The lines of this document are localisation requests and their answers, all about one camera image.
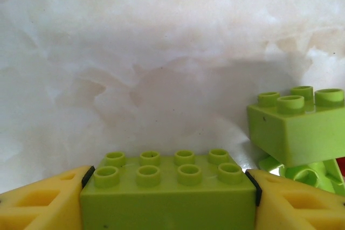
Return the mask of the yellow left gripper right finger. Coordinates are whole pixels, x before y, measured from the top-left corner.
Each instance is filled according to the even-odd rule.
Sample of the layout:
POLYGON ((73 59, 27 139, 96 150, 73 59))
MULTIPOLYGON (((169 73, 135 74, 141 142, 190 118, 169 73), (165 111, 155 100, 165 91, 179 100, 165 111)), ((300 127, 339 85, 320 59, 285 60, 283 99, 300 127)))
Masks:
POLYGON ((256 169, 255 229, 344 229, 344 196, 256 169))

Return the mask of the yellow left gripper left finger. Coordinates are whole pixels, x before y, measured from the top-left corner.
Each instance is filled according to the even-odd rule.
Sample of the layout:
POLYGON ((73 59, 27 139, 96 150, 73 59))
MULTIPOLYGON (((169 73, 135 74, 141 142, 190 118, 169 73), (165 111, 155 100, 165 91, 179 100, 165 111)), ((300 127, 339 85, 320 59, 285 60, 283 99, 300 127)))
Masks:
POLYGON ((80 192, 95 171, 81 166, 1 194, 1 229, 82 229, 80 192))

